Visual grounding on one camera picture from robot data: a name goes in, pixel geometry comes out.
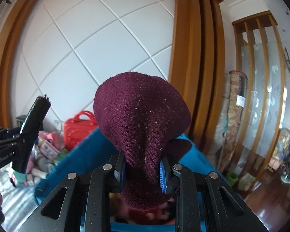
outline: red toy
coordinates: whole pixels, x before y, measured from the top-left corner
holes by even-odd
[[[88,116],[90,120],[80,119],[81,115]],[[81,111],[74,118],[69,118],[63,126],[65,148],[71,151],[97,127],[95,116],[90,111]]]

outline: maroon knit hat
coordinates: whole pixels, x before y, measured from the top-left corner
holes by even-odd
[[[127,204],[147,210],[166,202],[170,195],[162,193],[159,185],[161,154],[170,150],[180,158],[191,147],[185,140],[173,140],[191,122],[177,90],[159,77],[118,74],[99,86],[94,113],[102,133],[124,151],[127,165],[122,196]]]

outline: wooden floor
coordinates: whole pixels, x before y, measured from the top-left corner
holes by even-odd
[[[247,205],[269,232],[278,232],[290,218],[289,185],[276,172],[266,171],[262,184],[246,198]]]

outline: paper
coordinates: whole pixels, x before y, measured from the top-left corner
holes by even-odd
[[[245,98],[240,96],[240,95],[237,95],[237,98],[236,98],[236,105],[238,106],[241,106],[244,108],[244,105],[245,105]]]

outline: suitcase handle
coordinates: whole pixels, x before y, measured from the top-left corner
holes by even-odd
[[[78,114],[76,114],[74,116],[72,122],[81,121],[80,118],[79,118],[79,116],[81,116],[81,115],[86,115],[87,117],[89,117],[90,118],[90,124],[91,125],[96,125],[97,124],[96,119],[95,119],[95,116],[90,111],[80,111]]]

